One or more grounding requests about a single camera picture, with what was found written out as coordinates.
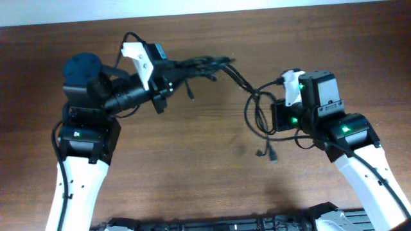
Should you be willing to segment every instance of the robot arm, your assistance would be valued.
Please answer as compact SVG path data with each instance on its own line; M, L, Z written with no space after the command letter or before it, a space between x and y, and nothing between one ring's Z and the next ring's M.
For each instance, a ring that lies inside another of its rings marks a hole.
M196 76L213 80L216 71L233 61L208 56L171 61L159 44L142 40L124 42L121 52L133 59L137 74L130 76L117 65L103 65L90 53L75 55L64 67L63 90L71 111L63 109L59 145L55 145L61 163L46 230L90 229L97 194L121 130L118 113L135 108L133 114L140 104L152 101L160 114L167 107L166 98L182 83L188 85L187 80Z
M289 71L283 78L294 83L284 84L285 103L277 105L283 112L276 115L279 127L298 128L314 137L314 145L326 151L353 187L376 230L391 230L409 219L410 202L392 175L380 139L363 115L344 112L334 75ZM301 100L289 105L287 92L294 92L296 85ZM339 230L341 224L322 219L316 225L318 230Z

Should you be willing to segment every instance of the wooden table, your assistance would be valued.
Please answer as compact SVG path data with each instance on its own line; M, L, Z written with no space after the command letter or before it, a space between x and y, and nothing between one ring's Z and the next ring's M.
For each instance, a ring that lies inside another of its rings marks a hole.
M235 57L255 87L289 68L333 71L346 111L369 118L411 198L410 14L409 4L395 1L0 28L0 229L44 229L57 175L50 133L66 101L62 68L80 52L113 64L128 30L161 43L171 59ZM130 60L120 67L134 71ZM317 149L273 143L277 165L256 157L264 141L244 123L248 94L224 74L219 79L192 80L194 102L181 89L165 113L147 103L120 122L94 225L111 217L246 216L325 201L361 207Z

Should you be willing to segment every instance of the wood grain surface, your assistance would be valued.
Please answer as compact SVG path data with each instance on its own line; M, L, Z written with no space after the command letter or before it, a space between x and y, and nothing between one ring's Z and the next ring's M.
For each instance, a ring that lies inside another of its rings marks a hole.
M0 230L44 229L57 175L50 133L66 101L62 68L81 52L113 64L128 30L161 43L171 59L235 57L255 87L289 68L333 71L346 111L369 118L411 198L410 14L409 3L394 1L0 28ZM120 67L134 71L130 60ZM244 123L248 94L218 77L191 81L195 101L180 89L165 113L147 103L120 121L93 225L119 216L246 216L325 201L361 207L319 150L282 142L273 143L277 165L256 157L264 141Z

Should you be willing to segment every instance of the black cable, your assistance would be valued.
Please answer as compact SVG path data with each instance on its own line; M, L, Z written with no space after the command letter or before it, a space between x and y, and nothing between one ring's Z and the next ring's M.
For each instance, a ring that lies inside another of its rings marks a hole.
M116 117L118 119L124 119L124 118L130 117L130 116L134 115L137 112L137 110L139 110L139 108L140 108L140 105L137 105L134 108L134 110L132 112L128 113L127 115L117 115L117 116L115 115L114 117Z
M301 146L300 142L298 141L298 133L299 133L299 132L300 132L300 129L297 129L297 131L295 131L295 133L294 133L294 136L293 136L293 137L294 137L295 144L296 144L299 148L304 149L304 150L308 150L308 149L314 148L314 147L315 147L315 144L312 144L310 147L307 147L307 148Z
M63 227L63 223L64 223L64 217L66 216L66 209L67 209L67 202L68 202L68 192L69 192L69 186L68 186L68 182L67 182L67 175L66 175L66 169L64 167L63 164L63 160L62 160L62 156L60 153L60 150L57 147L57 143L56 143L56 131L57 128L63 123L63 120L60 120L53 128L53 130L51 131L51 143L53 144L53 148L54 151L56 153L57 156L57 162L58 165L60 166L60 170L62 172L62 177L63 177L63 185L64 185L64 194L63 194L63 206L62 206L62 211L60 214L60 219L58 220L58 226L57 226L57 230L61 231L62 227Z

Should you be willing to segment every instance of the green led light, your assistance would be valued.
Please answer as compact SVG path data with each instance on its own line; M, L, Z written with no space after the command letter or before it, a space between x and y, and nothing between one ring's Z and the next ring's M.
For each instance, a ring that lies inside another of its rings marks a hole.
M348 132L348 131L351 130L347 126L343 126L341 129L342 129L343 132Z

